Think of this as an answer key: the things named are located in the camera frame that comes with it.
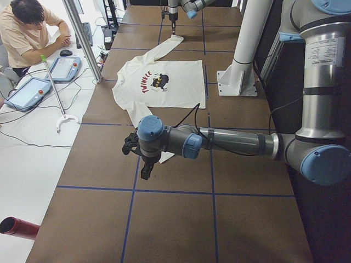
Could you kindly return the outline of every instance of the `shirt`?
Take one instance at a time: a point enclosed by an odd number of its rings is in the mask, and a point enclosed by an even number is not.
[[[193,108],[200,103],[206,108],[202,61],[158,61],[167,55],[183,37],[172,35],[160,45],[136,56],[118,71],[112,91],[116,103],[137,127],[151,115],[148,107]]]
[[[49,9],[44,9],[44,22],[41,30],[28,30],[17,21],[12,13],[12,7],[7,5],[0,14],[0,34],[3,44],[9,55],[9,65],[11,67],[28,67],[31,64],[26,61],[22,54],[31,49],[37,50],[45,48],[49,42],[49,34],[46,24],[58,26],[63,20],[52,13]]]

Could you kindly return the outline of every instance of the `blue joint cap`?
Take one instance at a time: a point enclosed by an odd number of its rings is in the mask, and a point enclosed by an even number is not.
[[[197,12],[196,11],[189,11],[187,12],[188,18],[193,19],[194,17],[197,16]]]
[[[284,43],[302,43],[304,39],[300,34],[279,32],[279,40]]]
[[[185,158],[196,159],[201,149],[202,137],[197,134],[190,134],[185,140],[182,155]]]
[[[164,127],[160,118],[149,115],[140,120],[137,134],[143,141],[153,141],[162,135]]]
[[[350,151],[341,145],[320,146],[302,160],[301,173],[318,185],[337,184],[351,175]]]
[[[351,14],[351,1],[347,0],[312,0],[312,3],[322,12],[330,15]]]

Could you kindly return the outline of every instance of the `dark background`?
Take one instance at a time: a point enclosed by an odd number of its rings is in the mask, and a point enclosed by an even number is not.
[[[159,5],[159,0],[131,0],[133,5]],[[211,6],[231,7],[228,0],[217,0]],[[262,69],[273,40],[280,27],[282,0],[275,0],[256,53],[259,71]],[[275,70],[265,85],[270,109],[302,96],[305,44],[284,44]],[[351,149],[351,41],[346,48],[345,74],[340,80],[344,87],[341,100],[341,130]],[[278,133],[294,134],[301,127],[302,100],[276,111],[273,115]],[[306,180],[288,167],[291,184],[315,263],[351,262],[351,178],[334,186],[319,186]]]

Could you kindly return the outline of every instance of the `red cylinder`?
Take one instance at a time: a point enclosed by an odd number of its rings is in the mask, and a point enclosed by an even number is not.
[[[14,217],[5,218],[0,223],[0,233],[34,240],[40,226]]]

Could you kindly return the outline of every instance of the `printed graphic on shirt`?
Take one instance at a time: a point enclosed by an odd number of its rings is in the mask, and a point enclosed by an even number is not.
[[[149,91],[166,92],[169,76],[162,73],[152,73],[148,71],[143,75],[140,81],[141,92],[146,93]]]

